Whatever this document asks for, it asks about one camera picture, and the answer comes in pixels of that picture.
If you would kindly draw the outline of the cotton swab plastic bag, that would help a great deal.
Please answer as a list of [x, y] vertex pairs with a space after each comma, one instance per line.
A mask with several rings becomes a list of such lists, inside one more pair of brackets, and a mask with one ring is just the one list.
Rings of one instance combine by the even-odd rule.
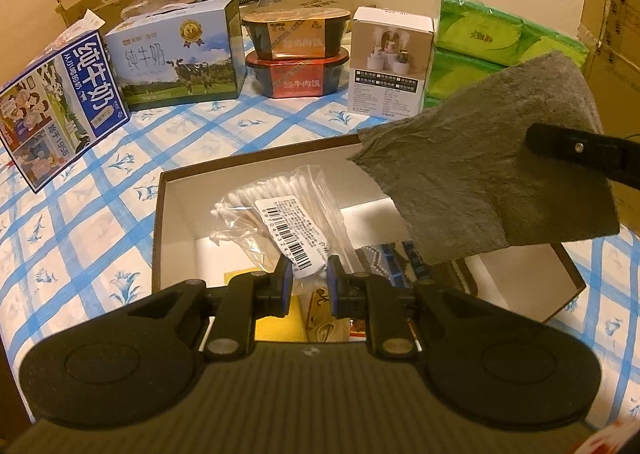
[[215, 244], [238, 245], [265, 271], [272, 271], [282, 256], [288, 258], [295, 295], [326, 286], [333, 255], [345, 271], [361, 269], [342, 212], [318, 165], [241, 185], [215, 203], [210, 213], [209, 240]]

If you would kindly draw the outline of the grey felt cloth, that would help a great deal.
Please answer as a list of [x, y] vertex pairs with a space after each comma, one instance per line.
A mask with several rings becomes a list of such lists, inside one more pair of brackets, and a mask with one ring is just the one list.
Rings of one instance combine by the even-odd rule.
[[535, 123], [601, 133], [582, 72], [559, 51], [360, 131], [350, 159], [393, 200], [429, 265], [617, 234], [608, 179], [530, 151], [526, 131]]

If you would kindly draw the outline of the yellow green sponge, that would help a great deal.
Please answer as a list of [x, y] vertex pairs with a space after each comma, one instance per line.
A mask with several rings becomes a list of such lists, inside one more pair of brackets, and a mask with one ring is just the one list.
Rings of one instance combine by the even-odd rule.
[[285, 317], [265, 317], [257, 320], [255, 339], [256, 341], [307, 342], [298, 297], [292, 297], [290, 309]]

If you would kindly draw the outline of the striped knitted sock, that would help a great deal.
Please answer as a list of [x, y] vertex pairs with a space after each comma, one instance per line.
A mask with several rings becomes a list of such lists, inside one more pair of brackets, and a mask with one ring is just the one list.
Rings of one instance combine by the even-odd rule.
[[436, 283], [471, 296], [478, 295], [477, 283], [463, 260], [428, 265], [413, 241], [366, 245], [357, 248], [356, 254], [364, 270], [382, 275], [396, 287]]

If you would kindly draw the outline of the brown open cardboard box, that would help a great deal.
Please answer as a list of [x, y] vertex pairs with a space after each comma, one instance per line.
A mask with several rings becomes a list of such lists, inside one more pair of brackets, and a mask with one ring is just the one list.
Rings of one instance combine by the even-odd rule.
[[[393, 201], [349, 162], [359, 148], [355, 136], [335, 137], [165, 171], [156, 201], [153, 291], [187, 279], [224, 286], [233, 275], [255, 270], [238, 245], [209, 240], [210, 211], [241, 185], [305, 165], [321, 167], [353, 248], [408, 241], [407, 227]], [[559, 244], [510, 247], [458, 260], [473, 274], [477, 297], [538, 322], [549, 321], [586, 287]]]

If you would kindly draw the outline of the large brown cardboard carton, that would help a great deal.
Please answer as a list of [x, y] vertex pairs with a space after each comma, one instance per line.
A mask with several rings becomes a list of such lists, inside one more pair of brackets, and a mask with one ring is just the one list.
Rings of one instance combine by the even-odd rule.
[[584, 0], [578, 38], [590, 51], [585, 77], [604, 132], [639, 141], [639, 0]]

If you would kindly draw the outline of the blue checked bed sheet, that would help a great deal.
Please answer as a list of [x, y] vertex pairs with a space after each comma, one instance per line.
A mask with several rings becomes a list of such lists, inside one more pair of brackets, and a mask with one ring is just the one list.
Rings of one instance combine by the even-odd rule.
[[[374, 119], [347, 109], [345, 90], [144, 110], [32, 192], [1, 161], [1, 358], [16, 372], [34, 344], [149, 294], [160, 175], [184, 165], [355, 133]], [[639, 414], [639, 238], [575, 242], [585, 290], [554, 319], [589, 344], [603, 382], [596, 426]]]

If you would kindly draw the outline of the green tissue pack bundle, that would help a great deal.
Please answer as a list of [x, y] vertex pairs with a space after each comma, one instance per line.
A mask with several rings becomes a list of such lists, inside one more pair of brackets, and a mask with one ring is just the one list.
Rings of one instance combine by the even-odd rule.
[[463, 87], [551, 51], [578, 68], [589, 55], [573, 37], [478, 0], [439, 0], [424, 106], [435, 107]]

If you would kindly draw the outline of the red instant meal bowl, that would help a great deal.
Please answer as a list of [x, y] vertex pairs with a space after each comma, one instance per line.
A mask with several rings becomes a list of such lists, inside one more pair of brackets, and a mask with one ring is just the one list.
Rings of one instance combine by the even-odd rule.
[[322, 97], [340, 88], [344, 65], [349, 60], [344, 47], [329, 58], [267, 60], [256, 51], [246, 57], [258, 92], [273, 99]]

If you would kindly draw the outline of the white product box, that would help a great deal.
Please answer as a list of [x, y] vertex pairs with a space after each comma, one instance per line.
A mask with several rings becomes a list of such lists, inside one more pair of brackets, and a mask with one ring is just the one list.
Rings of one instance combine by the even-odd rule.
[[348, 110], [397, 121], [423, 108], [434, 21], [362, 6], [352, 19]]

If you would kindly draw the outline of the cow picture milk box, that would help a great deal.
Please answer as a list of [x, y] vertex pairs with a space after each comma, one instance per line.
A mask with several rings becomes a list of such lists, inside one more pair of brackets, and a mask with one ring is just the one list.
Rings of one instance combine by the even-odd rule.
[[238, 98], [245, 80], [239, 0], [168, 4], [104, 36], [130, 110]]

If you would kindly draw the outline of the blue milk carton box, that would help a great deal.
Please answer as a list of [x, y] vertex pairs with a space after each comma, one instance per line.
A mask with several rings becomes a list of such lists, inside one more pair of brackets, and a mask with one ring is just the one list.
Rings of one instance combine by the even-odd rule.
[[1, 89], [1, 142], [35, 193], [129, 118], [97, 30], [42, 55]]

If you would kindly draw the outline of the orange instant meal bowl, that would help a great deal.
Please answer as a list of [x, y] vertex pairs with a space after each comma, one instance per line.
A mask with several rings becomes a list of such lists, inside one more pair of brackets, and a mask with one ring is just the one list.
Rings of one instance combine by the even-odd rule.
[[262, 60], [324, 59], [340, 53], [349, 10], [336, 7], [254, 11], [243, 17]]

